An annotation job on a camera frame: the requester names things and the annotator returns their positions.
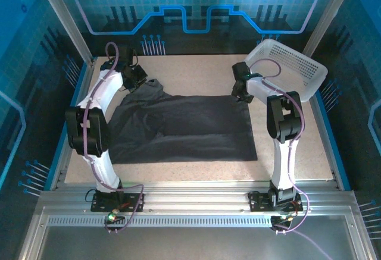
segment vertical metal post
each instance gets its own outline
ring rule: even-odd
[[[317,23],[310,39],[308,40],[303,50],[304,55],[308,57],[312,56],[317,45],[320,43],[329,25],[331,24],[332,20],[338,13],[339,8],[341,4],[343,3],[343,1],[344,0],[330,0],[329,1],[326,9],[322,13],[319,22]]]
[[[63,0],[48,0],[64,26],[74,46],[87,65],[92,65],[92,55]]]

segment laundry basket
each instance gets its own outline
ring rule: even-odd
[[[308,101],[315,94],[328,72],[325,66],[273,39],[263,40],[245,62],[252,74],[259,73],[264,77],[277,74],[279,68],[271,61],[253,65],[264,58],[277,61],[282,68],[279,76],[268,78],[267,82],[285,92],[297,91],[301,102]]]

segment black cloth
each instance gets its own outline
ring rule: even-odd
[[[109,127],[113,164],[257,160],[248,105],[233,96],[171,96],[150,80]]]

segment table surface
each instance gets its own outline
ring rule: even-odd
[[[144,56],[139,64],[149,79],[158,79],[170,95],[230,95],[234,85],[232,65],[246,55]],[[96,60],[90,87],[107,57]],[[128,94],[117,92],[111,101],[106,120]],[[306,128],[296,149],[297,180],[331,180],[332,174],[309,102],[302,104]],[[274,146],[266,127],[266,106],[258,99],[249,104],[257,161],[163,162],[151,164],[114,164],[123,182],[160,181],[266,181],[273,173]],[[76,151],[71,152],[66,183],[94,183],[90,167]]]

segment speckled tabletop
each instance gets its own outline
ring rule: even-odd
[[[246,55],[188,55],[139,57],[139,64],[149,79],[158,79],[170,95],[229,95],[234,85],[232,65]],[[99,57],[91,81],[94,85],[100,66],[107,60]],[[106,120],[128,91],[117,92],[111,101]],[[305,132],[296,149],[297,180],[331,180],[332,174],[309,102],[302,104]],[[264,181],[273,173],[274,146],[266,128],[266,106],[254,99],[249,104],[257,161],[166,162],[153,164],[114,164],[122,181]],[[72,151],[66,183],[94,183],[90,167]]]

